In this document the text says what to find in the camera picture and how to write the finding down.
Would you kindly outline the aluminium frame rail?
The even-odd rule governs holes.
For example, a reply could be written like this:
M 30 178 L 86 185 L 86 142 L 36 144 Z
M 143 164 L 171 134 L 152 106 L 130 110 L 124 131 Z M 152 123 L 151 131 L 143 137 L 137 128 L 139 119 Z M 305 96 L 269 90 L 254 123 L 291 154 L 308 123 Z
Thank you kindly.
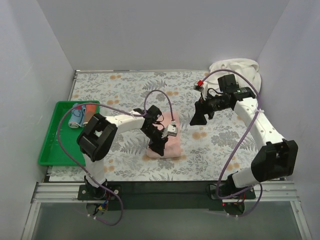
M 124 197 L 199 197 L 214 191 L 213 181 L 111 181 L 108 188 L 123 199 Z M 262 183 L 262 202 L 298 201 L 293 181 L 266 181 Z M 83 182 L 48 182 L 38 183 L 33 201 L 70 202 L 98 201 L 91 196 Z

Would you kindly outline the green plastic tray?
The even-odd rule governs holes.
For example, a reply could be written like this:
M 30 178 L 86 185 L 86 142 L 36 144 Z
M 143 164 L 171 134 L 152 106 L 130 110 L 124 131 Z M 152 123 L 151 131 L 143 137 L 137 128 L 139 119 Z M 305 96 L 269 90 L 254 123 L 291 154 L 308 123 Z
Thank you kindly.
M 61 118 L 73 107 L 75 103 L 84 104 L 85 101 L 59 101 L 56 103 L 52 113 L 52 117 L 47 129 L 47 133 L 40 150 L 38 164 L 41 166 L 76 166 L 65 152 L 61 149 L 58 138 L 57 129 Z M 70 128 L 68 125 L 71 112 L 63 120 L 60 128 L 60 139 L 71 156 L 73 156 L 81 165 L 85 164 L 83 154 L 77 144 L 77 138 L 82 132 L 82 128 Z

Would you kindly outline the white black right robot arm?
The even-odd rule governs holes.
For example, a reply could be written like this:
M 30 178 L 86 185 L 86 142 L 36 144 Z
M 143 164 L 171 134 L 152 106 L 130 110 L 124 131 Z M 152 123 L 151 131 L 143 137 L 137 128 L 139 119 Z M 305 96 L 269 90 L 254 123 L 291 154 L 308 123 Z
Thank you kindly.
M 255 87 L 247 79 L 247 86 L 240 86 L 236 76 L 237 72 L 229 70 L 219 77 L 215 95 L 210 94 L 206 79 L 193 86 L 200 98 L 194 104 L 191 126 L 204 126 L 216 112 L 231 109 L 243 120 L 245 133 L 251 134 L 258 149 L 250 167 L 230 174 L 224 183 L 216 183 L 214 195 L 219 199 L 232 198 L 265 181 L 292 175 L 298 154 L 297 143 L 282 136 L 266 117 Z

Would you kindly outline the orange rolled towel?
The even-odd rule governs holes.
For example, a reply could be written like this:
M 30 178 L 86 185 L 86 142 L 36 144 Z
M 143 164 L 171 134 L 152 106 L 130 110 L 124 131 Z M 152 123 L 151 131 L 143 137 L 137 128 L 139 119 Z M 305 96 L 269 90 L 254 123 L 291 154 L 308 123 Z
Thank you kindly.
M 87 104 L 85 106 L 84 119 L 83 119 L 83 127 L 85 127 L 90 119 L 96 114 L 97 106 L 95 104 Z

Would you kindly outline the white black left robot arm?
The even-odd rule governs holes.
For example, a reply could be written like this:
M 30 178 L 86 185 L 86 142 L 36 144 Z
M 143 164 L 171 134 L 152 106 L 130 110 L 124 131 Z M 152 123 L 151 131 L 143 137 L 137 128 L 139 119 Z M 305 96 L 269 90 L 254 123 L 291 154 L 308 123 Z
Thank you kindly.
M 77 144 L 83 154 L 88 173 L 84 181 L 86 191 L 95 199 L 102 199 L 107 180 L 104 172 L 104 158 L 110 151 L 115 138 L 125 132 L 141 130 L 148 138 L 148 147 L 160 156 L 164 155 L 168 141 L 166 130 L 159 130 L 154 124 L 162 112 L 152 105 L 147 111 L 135 108 L 128 115 L 103 116 L 93 115 L 77 138 Z

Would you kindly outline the pink towel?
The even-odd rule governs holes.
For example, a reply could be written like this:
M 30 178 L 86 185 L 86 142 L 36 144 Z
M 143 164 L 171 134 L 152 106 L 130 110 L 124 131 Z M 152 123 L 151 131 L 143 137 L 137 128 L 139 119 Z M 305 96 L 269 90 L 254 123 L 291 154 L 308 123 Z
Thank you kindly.
M 179 116 L 176 111 L 173 111 L 173 117 L 175 119 L 176 127 L 178 128 L 176 136 L 169 136 L 168 141 L 165 144 L 164 155 L 161 156 L 158 153 L 151 150 L 149 147 L 147 148 L 146 155 L 152 159 L 170 159 L 170 158 L 178 158 L 182 155 L 181 148 L 181 126 L 179 121 Z

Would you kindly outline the white towel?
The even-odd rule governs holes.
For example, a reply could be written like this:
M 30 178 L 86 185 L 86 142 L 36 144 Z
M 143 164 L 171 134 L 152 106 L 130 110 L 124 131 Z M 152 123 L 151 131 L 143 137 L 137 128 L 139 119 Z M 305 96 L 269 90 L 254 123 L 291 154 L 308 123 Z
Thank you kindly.
M 216 61 L 209 67 L 209 73 L 220 69 L 228 69 L 237 72 L 245 77 L 251 83 L 254 89 L 260 93 L 262 80 L 259 73 L 259 64 L 255 60 L 248 58 L 231 58 Z M 207 82 L 211 88 L 219 89 L 218 78 L 230 74 L 234 73 L 228 71 L 219 71 L 209 76 L 205 82 Z M 254 89 L 245 80 L 243 80 L 237 74 L 234 76 L 235 81 L 238 83 L 240 88 L 249 87 L 254 92 Z

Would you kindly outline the blue rolled towel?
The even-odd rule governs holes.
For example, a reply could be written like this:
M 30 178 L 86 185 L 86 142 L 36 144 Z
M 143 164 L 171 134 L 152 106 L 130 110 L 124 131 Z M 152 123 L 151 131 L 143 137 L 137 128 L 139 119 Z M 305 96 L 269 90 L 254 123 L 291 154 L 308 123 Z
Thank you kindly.
M 80 105 L 79 103 L 75 103 L 71 111 L 71 117 L 68 121 L 68 126 L 72 129 L 82 128 L 85 119 L 85 111 L 86 107 L 84 105 Z

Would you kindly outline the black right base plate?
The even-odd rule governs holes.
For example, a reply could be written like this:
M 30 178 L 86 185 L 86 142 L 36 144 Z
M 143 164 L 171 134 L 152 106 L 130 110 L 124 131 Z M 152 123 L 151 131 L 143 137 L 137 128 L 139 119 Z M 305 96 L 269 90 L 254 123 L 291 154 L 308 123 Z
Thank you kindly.
M 253 200 L 256 198 L 256 194 L 253 188 L 234 188 L 229 186 L 227 183 L 222 183 L 219 185 L 218 191 L 216 191 L 216 189 L 217 185 L 213 183 L 207 184 L 205 187 L 207 196 L 212 200 Z

